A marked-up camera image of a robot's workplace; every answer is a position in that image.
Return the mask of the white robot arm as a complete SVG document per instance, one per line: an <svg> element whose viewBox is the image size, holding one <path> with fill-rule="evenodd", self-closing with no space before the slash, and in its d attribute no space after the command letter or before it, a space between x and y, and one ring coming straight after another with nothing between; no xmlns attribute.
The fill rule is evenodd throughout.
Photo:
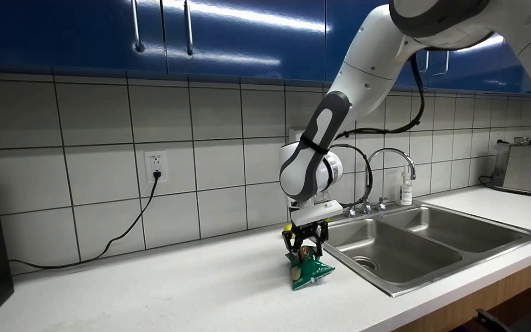
<svg viewBox="0 0 531 332"><path fill-rule="evenodd" d="M296 205L327 190L324 166L347 114L375 110L421 50L462 50L502 35L531 77L531 0L388 0L355 35L301 138L283 147L281 186Z"/></svg>

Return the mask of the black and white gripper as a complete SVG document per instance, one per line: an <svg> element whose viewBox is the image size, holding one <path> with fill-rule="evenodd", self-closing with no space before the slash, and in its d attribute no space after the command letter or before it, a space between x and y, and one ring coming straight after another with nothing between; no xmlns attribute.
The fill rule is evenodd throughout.
<svg viewBox="0 0 531 332"><path fill-rule="evenodd" d="M307 203L292 212L292 221L283 230L285 245L288 249L287 258L292 264L301 264L301 254L296 245L301 245L307 238L316 240L316 254L324 256L324 245L329 240L327 221L333 216L344 212L344 206L336 201Z"/></svg>

